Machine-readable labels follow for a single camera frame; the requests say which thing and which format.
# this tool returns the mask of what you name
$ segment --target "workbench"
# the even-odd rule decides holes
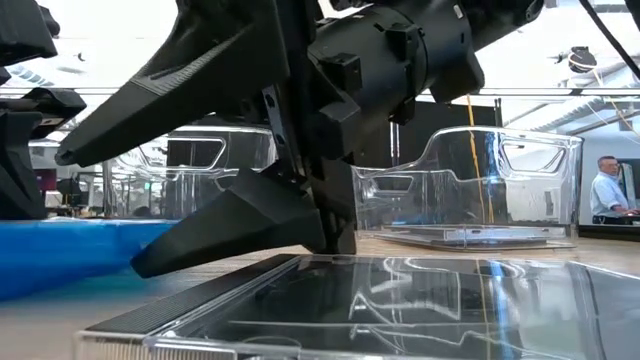
[[[640,243],[578,239],[577,245],[573,249],[467,253],[434,251],[363,239],[359,241],[358,253],[377,256],[567,260],[640,275]],[[70,360],[72,337],[76,331],[278,253],[306,251],[301,247],[262,251],[149,280],[139,279],[133,272],[124,271],[0,303],[0,359]]]

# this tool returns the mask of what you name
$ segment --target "robotic arm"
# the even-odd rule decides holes
[[[252,251],[304,245],[355,253],[349,164],[361,139],[413,118],[416,95],[480,89],[475,52],[537,18],[543,0],[178,0],[152,59],[61,144],[94,164],[211,112],[268,123],[278,161],[232,187],[133,259],[143,277]]]

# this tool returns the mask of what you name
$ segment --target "black cable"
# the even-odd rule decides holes
[[[638,65],[636,65],[635,61],[633,61],[633,59],[631,58],[631,56],[629,56],[627,51],[622,47],[622,45],[620,45],[620,42],[618,42],[618,40],[613,36],[613,34],[611,34],[609,29],[607,29],[607,27],[604,25],[604,23],[602,22],[602,20],[600,19],[596,11],[594,10],[593,6],[591,6],[591,3],[589,3],[589,0],[580,0],[580,4],[585,9],[587,14],[589,14],[589,17],[596,24],[596,26],[598,27],[602,35],[604,35],[604,37],[607,38],[611,46],[613,46],[613,48],[616,49],[618,54],[620,54],[620,57],[622,58],[622,60],[624,60],[624,63],[627,64],[629,69],[631,69],[631,72],[633,72],[636,78],[640,79],[640,69],[638,68]]]

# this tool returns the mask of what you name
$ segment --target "man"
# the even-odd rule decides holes
[[[598,159],[598,175],[591,184],[591,213],[594,224],[624,225],[625,215],[636,215],[618,183],[618,160],[613,156]]]

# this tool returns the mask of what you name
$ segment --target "blue plastic sheet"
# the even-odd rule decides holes
[[[0,300],[118,272],[174,221],[0,222]]]

